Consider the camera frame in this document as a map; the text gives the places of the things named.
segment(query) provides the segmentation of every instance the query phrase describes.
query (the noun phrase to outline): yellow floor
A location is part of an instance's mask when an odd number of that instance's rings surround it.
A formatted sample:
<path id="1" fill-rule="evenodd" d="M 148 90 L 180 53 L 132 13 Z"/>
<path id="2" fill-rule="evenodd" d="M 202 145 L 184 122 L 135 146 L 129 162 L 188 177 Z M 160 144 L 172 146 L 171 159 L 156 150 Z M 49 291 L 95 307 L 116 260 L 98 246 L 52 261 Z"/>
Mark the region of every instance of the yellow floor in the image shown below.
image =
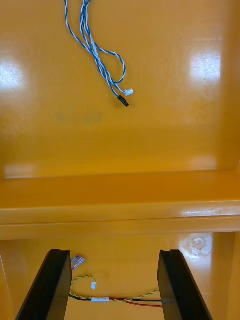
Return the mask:
<path id="1" fill-rule="evenodd" d="M 239 235 L 198 233 L 0 241 L 9 303 L 16 316 L 45 255 L 52 248 L 70 249 L 72 255 L 81 253 L 86 257 L 86 262 L 73 272 L 73 277 L 89 273 L 96 277 L 96 291 L 92 291 L 91 282 L 84 279 L 74 284 L 73 292 L 104 297 L 127 297 L 154 290 L 158 287 L 160 249 L 180 249 L 213 319 L 237 320 Z M 1 306 L 0 312 L 4 313 L 6 306 Z M 88 319 L 164 319 L 163 311 L 157 308 L 114 302 L 94 304 L 70 298 L 65 320 L 75 319 L 77 315 Z"/>

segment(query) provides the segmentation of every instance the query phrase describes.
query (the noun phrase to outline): glossy yellow plastic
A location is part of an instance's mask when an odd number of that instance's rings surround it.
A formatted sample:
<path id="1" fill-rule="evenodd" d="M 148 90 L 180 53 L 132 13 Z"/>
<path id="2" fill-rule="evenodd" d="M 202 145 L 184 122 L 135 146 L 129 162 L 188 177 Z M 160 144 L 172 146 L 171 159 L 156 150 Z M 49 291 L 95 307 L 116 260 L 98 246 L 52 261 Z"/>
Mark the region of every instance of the glossy yellow plastic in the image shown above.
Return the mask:
<path id="1" fill-rule="evenodd" d="M 81 1 L 68 2 L 80 35 Z M 213 318 L 240 319 L 240 2 L 92 1 L 94 39 L 127 66 L 128 108 L 70 35 L 64 7 L 1 4 L 1 319 L 16 316 L 51 248 L 86 252 L 86 271 L 102 272 L 99 293 L 138 294 L 157 285 L 159 250 L 181 249 L 196 233 L 213 238 L 207 258 L 188 259 Z M 102 59 L 120 78 L 118 61 Z M 109 256 L 103 265 L 98 249 Z M 76 310 L 161 317 L 158 309 L 95 308 L 69 301 L 67 319 Z"/>
<path id="2" fill-rule="evenodd" d="M 93 274 L 91 280 L 79 280 L 72 291 L 94 297 L 131 297 L 158 287 L 157 269 L 160 248 L 180 249 L 213 319 L 239 319 L 239 233 L 155 234 L 126 236 L 91 236 L 0 241 L 4 267 L 5 300 L 14 316 L 18 313 L 32 282 L 51 248 L 71 249 L 71 254 L 85 255 L 86 262 L 73 272 Z M 158 308 L 144 308 L 124 303 L 93 303 L 68 299 L 65 320 L 87 316 L 89 319 L 164 319 Z"/>

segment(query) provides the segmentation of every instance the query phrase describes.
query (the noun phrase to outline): yellow panel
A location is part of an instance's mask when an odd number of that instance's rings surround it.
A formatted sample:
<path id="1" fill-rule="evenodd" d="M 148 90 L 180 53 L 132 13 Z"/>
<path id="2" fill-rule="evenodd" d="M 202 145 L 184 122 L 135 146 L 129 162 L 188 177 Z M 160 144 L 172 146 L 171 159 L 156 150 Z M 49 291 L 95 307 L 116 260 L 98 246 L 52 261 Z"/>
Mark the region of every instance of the yellow panel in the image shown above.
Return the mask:
<path id="1" fill-rule="evenodd" d="M 126 297 L 158 287 L 160 249 L 180 249 L 192 271 L 213 319 L 226 320 L 228 291 L 234 260 L 234 233 L 165 234 L 144 236 L 69 237 L 41 240 L 0 241 L 13 313 L 16 315 L 44 260 L 52 248 L 81 253 L 86 263 L 73 277 L 92 273 L 96 290 L 88 280 L 80 280 L 73 291 L 83 295 Z M 68 300 L 65 320 L 76 315 L 89 319 L 161 319 L 163 311 L 122 303 L 91 304 Z"/>
<path id="2" fill-rule="evenodd" d="M 129 108 L 65 25 L 64 1 L 0 11 L 0 176 L 235 168 L 238 0 L 99 0 L 89 23 L 127 65 Z M 69 0 L 79 34 L 81 1 Z M 121 66 L 103 57 L 115 79 Z"/>

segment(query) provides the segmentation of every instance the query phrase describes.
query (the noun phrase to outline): yellow surface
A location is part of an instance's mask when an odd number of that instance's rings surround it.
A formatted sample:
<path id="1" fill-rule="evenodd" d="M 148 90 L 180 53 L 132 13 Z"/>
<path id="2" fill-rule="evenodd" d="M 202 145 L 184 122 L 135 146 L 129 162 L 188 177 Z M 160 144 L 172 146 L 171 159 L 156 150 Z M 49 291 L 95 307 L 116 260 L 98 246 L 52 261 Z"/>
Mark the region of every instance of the yellow surface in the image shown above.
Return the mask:
<path id="1" fill-rule="evenodd" d="M 85 264 L 73 272 L 73 277 L 86 273 L 96 277 L 95 291 L 90 289 L 91 281 L 87 279 L 74 284 L 72 291 L 105 297 L 127 297 L 154 290 L 158 287 L 160 249 L 180 249 L 213 319 L 237 320 L 239 317 L 228 317 L 229 306 L 237 303 L 235 295 L 228 295 L 230 283 L 231 290 L 237 293 L 237 287 L 231 282 L 232 268 L 239 270 L 240 267 L 239 259 L 238 264 L 236 260 L 239 257 L 236 239 L 235 233 L 78 236 L 0 241 L 0 253 L 14 316 L 18 313 L 45 255 L 52 248 L 70 249 L 72 255 L 81 253 L 86 257 Z M 140 308 L 123 303 L 92 304 L 69 299 L 65 320 L 81 315 L 88 319 L 164 319 L 161 309 Z"/>
<path id="2" fill-rule="evenodd" d="M 64 2 L 0 13 L 0 176 L 232 169 L 240 159 L 238 0 L 96 0 L 97 43 L 124 58 L 129 108 L 70 35 Z M 79 34 L 81 1 L 69 0 Z M 115 79 L 121 64 L 103 56 Z"/>
<path id="3" fill-rule="evenodd" d="M 77 34 L 80 9 L 69 0 Z M 52 248 L 85 254 L 76 275 L 93 272 L 99 295 L 154 289 L 159 250 L 181 249 L 213 318 L 240 319 L 239 12 L 238 0 L 92 1 L 94 38 L 121 54 L 134 89 L 124 108 L 67 30 L 63 0 L 1 4 L 1 319 Z M 76 314 L 163 318 L 69 300 L 66 320 Z"/>

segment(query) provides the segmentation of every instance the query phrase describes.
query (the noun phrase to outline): black wire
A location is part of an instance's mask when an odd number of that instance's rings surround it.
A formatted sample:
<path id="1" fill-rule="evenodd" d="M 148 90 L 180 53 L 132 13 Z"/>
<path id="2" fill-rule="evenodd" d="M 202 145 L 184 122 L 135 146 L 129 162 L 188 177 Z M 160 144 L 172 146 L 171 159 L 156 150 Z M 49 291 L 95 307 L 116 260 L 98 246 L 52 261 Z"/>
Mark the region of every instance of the black wire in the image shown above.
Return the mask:
<path id="1" fill-rule="evenodd" d="M 74 295 L 69 295 L 69 297 L 76 299 L 78 301 L 92 301 L 92 299 L 82 299 L 82 298 L 78 298 Z M 117 300 L 127 300 L 129 298 L 116 298 Z M 140 302 L 162 302 L 162 300 L 147 300 L 147 299 L 132 299 L 131 301 L 140 301 Z"/>

